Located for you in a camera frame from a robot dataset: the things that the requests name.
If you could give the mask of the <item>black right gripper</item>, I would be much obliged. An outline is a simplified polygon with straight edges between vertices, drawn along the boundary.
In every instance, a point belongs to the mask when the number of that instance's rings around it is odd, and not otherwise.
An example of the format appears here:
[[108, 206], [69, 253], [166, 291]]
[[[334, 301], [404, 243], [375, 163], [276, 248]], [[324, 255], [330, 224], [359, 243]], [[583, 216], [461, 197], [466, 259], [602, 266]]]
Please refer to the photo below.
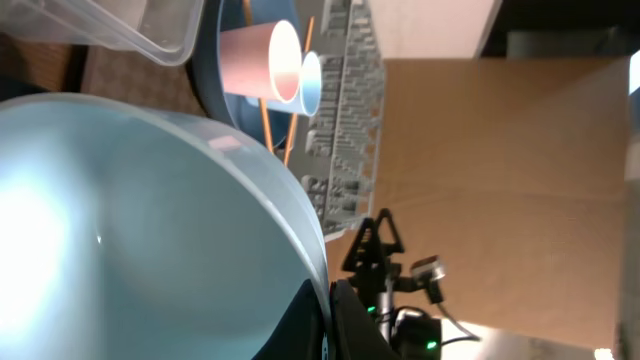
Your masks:
[[356, 232], [341, 267], [343, 271], [353, 273], [349, 277], [350, 285], [357, 289], [358, 296], [362, 300], [374, 299], [378, 294], [385, 293], [388, 288], [391, 288], [391, 292], [417, 291], [417, 282], [412, 277], [401, 275], [401, 264], [394, 263], [390, 256], [377, 257], [370, 254], [369, 240], [375, 224], [379, 237], [382, 237], [383, 227], [387, 227], [390, 232], [391, 242], [380, 240], [385, 254], [405, 252], [392, 212], [388, 208], [382, 208], [379, 211], [375, 222], [372, 218], [365, 218]]

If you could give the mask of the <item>pink cup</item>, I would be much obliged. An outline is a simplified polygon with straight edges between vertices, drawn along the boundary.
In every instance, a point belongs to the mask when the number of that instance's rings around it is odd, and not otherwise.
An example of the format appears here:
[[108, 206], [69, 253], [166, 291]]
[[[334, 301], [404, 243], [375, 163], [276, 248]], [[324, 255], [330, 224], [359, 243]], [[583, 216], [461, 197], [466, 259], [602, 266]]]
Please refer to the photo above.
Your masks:
[[287, 20], [228, 30], [219, 37], [227, 93], [289, 103], [300, 87], [302, 48]]

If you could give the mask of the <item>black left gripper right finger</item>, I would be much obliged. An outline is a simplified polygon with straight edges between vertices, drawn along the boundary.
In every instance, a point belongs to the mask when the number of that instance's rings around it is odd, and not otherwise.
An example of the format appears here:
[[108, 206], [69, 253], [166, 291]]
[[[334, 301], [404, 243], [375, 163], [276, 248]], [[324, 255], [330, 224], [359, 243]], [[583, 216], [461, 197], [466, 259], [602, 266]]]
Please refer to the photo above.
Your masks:
[[331, 308], [337, 359], [400, 360], [348, 281], [331, 284]]

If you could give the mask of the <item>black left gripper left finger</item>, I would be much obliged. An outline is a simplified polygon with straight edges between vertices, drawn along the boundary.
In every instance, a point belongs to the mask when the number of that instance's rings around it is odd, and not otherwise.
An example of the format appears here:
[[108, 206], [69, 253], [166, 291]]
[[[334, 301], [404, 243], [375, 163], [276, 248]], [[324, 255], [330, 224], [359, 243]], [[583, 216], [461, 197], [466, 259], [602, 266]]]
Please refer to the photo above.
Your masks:
[[321, 360], [324, 319], [310, 280], [302, 283], [254, 360]]

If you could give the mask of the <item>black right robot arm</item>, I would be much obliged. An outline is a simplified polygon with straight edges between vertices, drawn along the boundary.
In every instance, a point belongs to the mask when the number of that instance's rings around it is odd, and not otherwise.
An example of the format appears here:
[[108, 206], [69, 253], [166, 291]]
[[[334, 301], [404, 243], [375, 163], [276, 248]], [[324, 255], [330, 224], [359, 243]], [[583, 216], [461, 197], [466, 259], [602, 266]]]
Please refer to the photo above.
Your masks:
[[386, 343], [403, 359], [441, 357], [441, 321], [426, 311], [394, 304], [396, 293], [423, 291], [431, 303], [443, 295], [439, 280], [445, 276], [440, 258], [430, 256], [414, 262], [403, 276], [402, 265], [392, 261], [405, 247], [389, 209], [363, 220], [344, 258], [342, 270]]

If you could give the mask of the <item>light blue bowl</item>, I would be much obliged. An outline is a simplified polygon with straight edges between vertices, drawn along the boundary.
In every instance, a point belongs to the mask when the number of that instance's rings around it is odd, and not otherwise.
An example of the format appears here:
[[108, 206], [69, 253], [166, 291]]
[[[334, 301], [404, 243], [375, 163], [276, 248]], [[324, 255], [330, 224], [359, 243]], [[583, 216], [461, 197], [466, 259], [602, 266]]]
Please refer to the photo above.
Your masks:
[[5, 359], [278, 357], [331, 321], [300, 182], [217, 121], [71, 93], [1, 105]]

